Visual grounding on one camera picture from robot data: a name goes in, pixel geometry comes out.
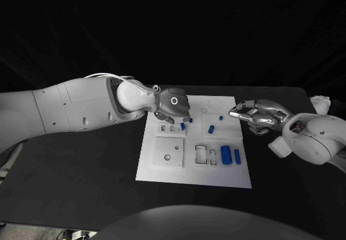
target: table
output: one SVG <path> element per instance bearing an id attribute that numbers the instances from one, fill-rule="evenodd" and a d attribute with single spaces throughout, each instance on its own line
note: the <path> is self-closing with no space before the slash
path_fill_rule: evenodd
<path id="1" fill-rule="evenodd" d="M 316 113 L 295 87 L 174 86 L 187 95 L 269 99 Z M 169 205 L 206 205 L 274 219 L 337 239 L 346 217 L 346 176 L 294 153 L 278 158 L 241 123 L 252 189 L 135 181 L 145 127 L 141 119 L 88 132 L 32 138 L 0 185 L 0 222 L 99 231 L 128 215 Z"/>

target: black curtain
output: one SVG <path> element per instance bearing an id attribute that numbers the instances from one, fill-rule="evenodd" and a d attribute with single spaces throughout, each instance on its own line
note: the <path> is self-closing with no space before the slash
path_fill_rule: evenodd
<path id="1" fill-rule="evenodd" d="M 107 72 L 145 84 L 344 95 L 344 1 L 69 1 L 16 3 L 1 13 L 3 92 Z"/>

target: cable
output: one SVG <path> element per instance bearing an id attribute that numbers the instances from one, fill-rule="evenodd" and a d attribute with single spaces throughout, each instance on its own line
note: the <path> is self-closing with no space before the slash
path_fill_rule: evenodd
<path id="1" fill-rule="evenodd" d="M 60 234 L 65 232 L 66 230 L 62 230 L 60 231 L 60 233 L 59 233 L 59 235 L 56 236 L 56 239 L 55 240 L 58 240 L 58 237 L 60 236 Z"/>
<path id="2" fill-rule="evenodd" d="M 154 91 L 151 91 L 151 90 L 148 90 L 150 88 L 144 89 L 143 87 L 140 87 L 137 84 L 134 84 L 131 81 L 128 81 L 121 76 L 118 76 L 115 74 L 111 74 L 111 73 L 107 73 L 107 72 L 91 74 L 91 75 L 85 76 L 83 78 L 91 78 L 91 77 L 96 77 L 96 78 L 99 78 L 99 77 L 112 77 L 112 78 L 117 78 L 117 79 L 122 80 L 124 82 L 130 83 L 131 85 L 134 85 L 144 92 L 148 92 L 148 93 L 153 93 L 153 94 L 157 94 L 161 91 L 161 88 L 157 85 L 153 86 Z"/>

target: small blue object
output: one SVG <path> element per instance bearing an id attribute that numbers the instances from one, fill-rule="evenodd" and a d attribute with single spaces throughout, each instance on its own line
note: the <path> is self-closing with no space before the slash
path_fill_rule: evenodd
<path id="1" fill-rule="evenodd" d="M 212 134 L 213 133 L 213 131 L 215 131 L 215 126 L 213 125 L 210 125 L 210 127 L 209 127 L 209 133 Z"/>
<path id="2" fill-rule="evenodd" d="M 229 165 L 229 164 L 233 163 L 229 146 L 222 146 L 220 147 L 220 158 L 222 158 L 222 164 Z"/>
<path id="3" fill-rule="evenodd" d="M 239 156 L 239 150 L 238 149 L 233 150 L 233 155 L 235 155 L 236 164 L 241 164 L 241 156 Z"/>

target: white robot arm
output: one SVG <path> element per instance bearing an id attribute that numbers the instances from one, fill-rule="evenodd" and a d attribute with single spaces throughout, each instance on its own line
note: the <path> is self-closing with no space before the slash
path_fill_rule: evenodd
<path id="1" fill-rule="evenodd" d="M 96 73 L 40 90 L 0 93 L 0 153 L 36 136 L 85 132 L 144 116 L 190 119 L 184 90 L 145 87 L 132 77 Z"/>
<path id="2" fill-rule="evenodd" d="M 252 109 L 239 113 L 246 107 Z M 280 158 L 294 152 L 301 159 L 320 165 L 330 161 L 346 145 L 346 121 L 339 117 L 311 113 L 294 115 L 267 99 L 241 102 L 228 115 L 246 121 L 249 130 L 258 136 L 269 131 L 268 128 L 281 132 L 268 144 Z"/>

